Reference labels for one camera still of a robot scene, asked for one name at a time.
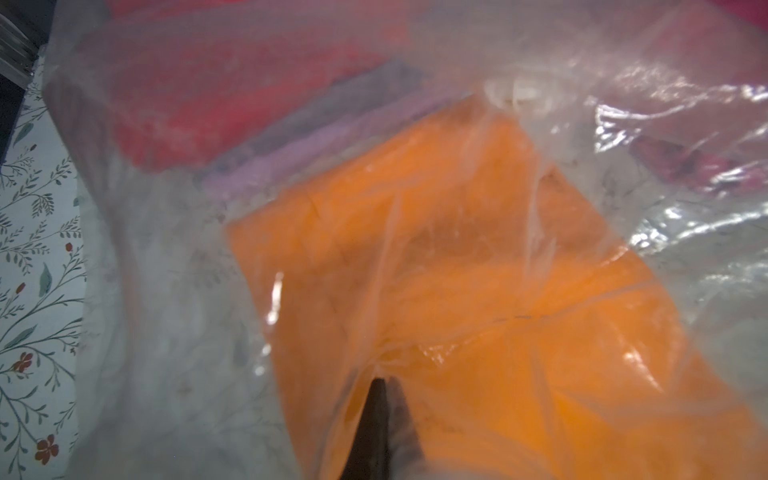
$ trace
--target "plastic bag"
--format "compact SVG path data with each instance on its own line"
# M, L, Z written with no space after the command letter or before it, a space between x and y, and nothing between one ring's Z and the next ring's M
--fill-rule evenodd
M394 478L766 476L768 40L636 4L61 0L69 475L338 478L378 377ZM291 164L410 75L450 93Z

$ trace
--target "leaf print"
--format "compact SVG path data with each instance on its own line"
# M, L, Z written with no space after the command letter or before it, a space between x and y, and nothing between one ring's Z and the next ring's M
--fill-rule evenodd
M43 273L40 274L40 294L38 296L43 297L46 293L51 291L51 271L48 269L48 265L43 263Z
M35 331L35 329L37 327L38 327L37 325L31 326L28 329L24 330L23 332L19 333L16 336L16 338L14 338L13 340L11 340L10 342L5 344L5 348L4 349L7 350L7 349L12 348L14 346L17 346L19 343L25 341Z
M13 142L14 146L15 146L15 145L16 145L18 142L20 142L20 141L24 140L24 137L26 137L27 135L29 135L29 132L31 132L31 131L32 131L32 128L33 128L34 126L35 126L35 124L33 124L33 123L32 123L32 122L30 122L30 121L28 121L27 123L25 123L25 124L24 124L24 126L22 126L22 129L21 129L21 130L18 132L18 135L16 135L16 140Z

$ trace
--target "floral pattern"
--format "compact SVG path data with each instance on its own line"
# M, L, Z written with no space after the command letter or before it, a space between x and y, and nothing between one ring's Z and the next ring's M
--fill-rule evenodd
M39 64L0 164L0 478L60 478L85 293L76 172Z

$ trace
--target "red fabric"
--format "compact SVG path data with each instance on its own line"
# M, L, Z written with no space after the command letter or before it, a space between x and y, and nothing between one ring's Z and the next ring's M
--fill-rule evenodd
M711 0L730 13L768 30L768 0Z
M321 21L266 37L218 31L205 19L201 26L188 29L191 34L165 31L168 22L175 28L187 25L182 16L188 13L239 2L108 0L114 15L135 14L124 24L131 26L129 35L111 38L117 60L109 72L114 135L129 161L155 171L205 165L322 95L334 82L388 60L376 48ZM367 33L399 45L406 39L406 3L413 4L264 0L258 5L290 14L333 7L352 18L386 25ZM247 5L244 8L242 12L251 12ZM235 11L224 11L223 18ZM217 9L212 15L221 12ZM189 18L200 22L199 16Z

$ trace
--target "orange item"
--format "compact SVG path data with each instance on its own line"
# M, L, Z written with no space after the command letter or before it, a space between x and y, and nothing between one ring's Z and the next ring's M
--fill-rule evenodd
M230 242L307 478L375 376L427 459L509 478L768 478L768 442L674 304L512 120L470 99L284 191Z

